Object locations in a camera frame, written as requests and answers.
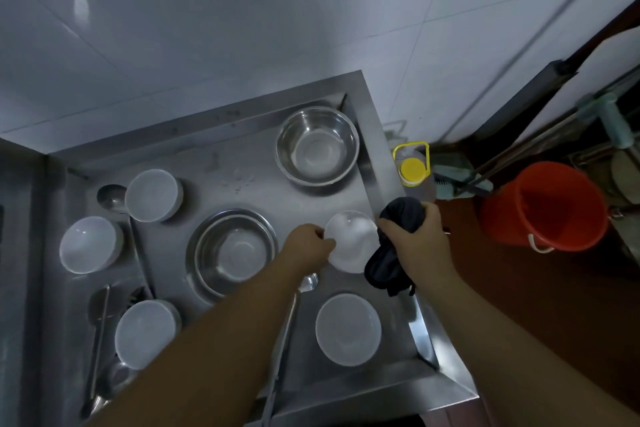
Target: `plastic bucket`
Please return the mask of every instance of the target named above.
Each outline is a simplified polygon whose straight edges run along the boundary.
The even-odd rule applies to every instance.
[[[547,253],[595,245],[609,221],[600,190],[584,174],[557,162],[537,162],[484,200],[479,222],[500,243]]]

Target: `yellow bottle handle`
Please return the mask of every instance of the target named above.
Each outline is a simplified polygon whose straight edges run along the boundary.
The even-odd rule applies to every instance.
[[[429,163],[429,144],[427,142],[406,142],[404,144],[399,144],[397,146],[394,147],[394,149],[391,152],[391,156],[393,156],[394,160],[396,160],[396,151],[401,148],[401,147],[409,147],[411,145],[424,145],[424,154],[426,157],[426,163],[425,163],[425,167],[427,169],[427,177],[429,177],[431,175],[431,164]]]

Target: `white bowl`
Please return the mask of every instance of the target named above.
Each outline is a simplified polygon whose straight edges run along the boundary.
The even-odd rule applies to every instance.
[[[101,216],[76,221],[60,241],[60,261],[77,274],[106,269],[118,258],[124,238],[115,223]]]
[[[348,273],[363,273],[371,255],[380,247],[378,227],[360,211],[342,211],[324,227],[324,238],[333,238],[335,248],[329,263]]]
[[[316,339],[332,362],[358,366],[369,361],[382,338],[380,318],[374,307],[355,294],[333,296],[316,318]]]
[[[138,302],[116,327],[116,353],[134,370],[144,369],[182,328],[180,313],[172,303],[155,299]]]
[[[169,172],[149,169],[131,181],[124,204],[134,220],[143,223],[171,218],[182,204],[182,184]]]

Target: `person's left arm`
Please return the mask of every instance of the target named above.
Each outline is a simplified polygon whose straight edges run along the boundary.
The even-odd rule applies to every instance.
[[[90,427],[236,427],[266,381],[293,295],[335,247],[316,225],[291,232],[264,269],[181,333]]]

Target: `yellow cap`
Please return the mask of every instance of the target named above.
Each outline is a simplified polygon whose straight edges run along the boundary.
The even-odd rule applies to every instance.
[[[427,168],[420,159],[409,157],[400,164],[400,175],[412,184],[420,184],[427,178]]]

